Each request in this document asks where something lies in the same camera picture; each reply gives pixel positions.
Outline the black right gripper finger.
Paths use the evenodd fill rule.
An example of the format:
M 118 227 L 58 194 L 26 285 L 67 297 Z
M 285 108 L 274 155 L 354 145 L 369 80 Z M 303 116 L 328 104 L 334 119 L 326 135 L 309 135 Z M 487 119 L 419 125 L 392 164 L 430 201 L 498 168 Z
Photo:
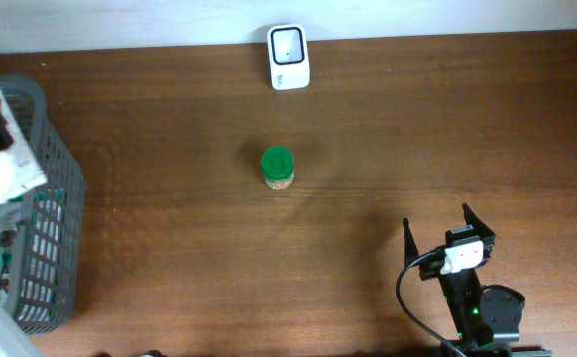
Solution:
M 407 218 L 403 219 L 403 230 L 404 230 L 404 265 L 406 267 L 411 267 L 412 263 L 415 262 L 420 254 L 418 252 L 413 234 L 409 226 L 409 220 Z
M 467 203 L 462 204 L 465 222 L 471 225 L 478 236 L 494 237 L 495 233 L 491 230 L 470 208 Z

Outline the white tube tan cap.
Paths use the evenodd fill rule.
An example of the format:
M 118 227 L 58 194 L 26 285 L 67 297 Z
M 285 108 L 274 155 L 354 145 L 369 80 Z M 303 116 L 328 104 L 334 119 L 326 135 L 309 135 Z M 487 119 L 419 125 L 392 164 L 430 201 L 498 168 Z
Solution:
M 0 89 L 0 114 L 13 143 L 0 151 L 0 204 L 48 182 Z

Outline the green white package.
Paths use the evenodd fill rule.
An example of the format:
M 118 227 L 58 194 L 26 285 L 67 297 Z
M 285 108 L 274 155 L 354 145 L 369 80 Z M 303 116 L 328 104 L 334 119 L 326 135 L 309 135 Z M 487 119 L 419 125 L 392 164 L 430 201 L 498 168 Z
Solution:
M 36 193 L 32 206 L 22 197 L 0 205 L 0 247 L 5 249 L 0 303 L 14 295 L 51 304 L 58 294 L 65 222 L 62 191 Z

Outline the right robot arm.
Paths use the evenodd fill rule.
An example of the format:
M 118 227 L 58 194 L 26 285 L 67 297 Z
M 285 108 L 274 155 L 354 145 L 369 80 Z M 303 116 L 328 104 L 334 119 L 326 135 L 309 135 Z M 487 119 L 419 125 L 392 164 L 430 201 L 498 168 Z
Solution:
M 491 258 L 496 234 L 466 203 L 465 225 L 445 232 L 445 243 L 426 253 L 418 251 L 408 219 L 403 220 L 404 268 L 395 293 L 403 312 L 419 328 L 440 342 L 438 356 L 551 356 L 539 346 L 516 347 L 525 296 L 503 285 L 483 285 L 476 270 Z M 448 340 L 416 317 L 404 302 L 402 282 L 413 268 L 423 280 L 441 286 L 458 338 Z

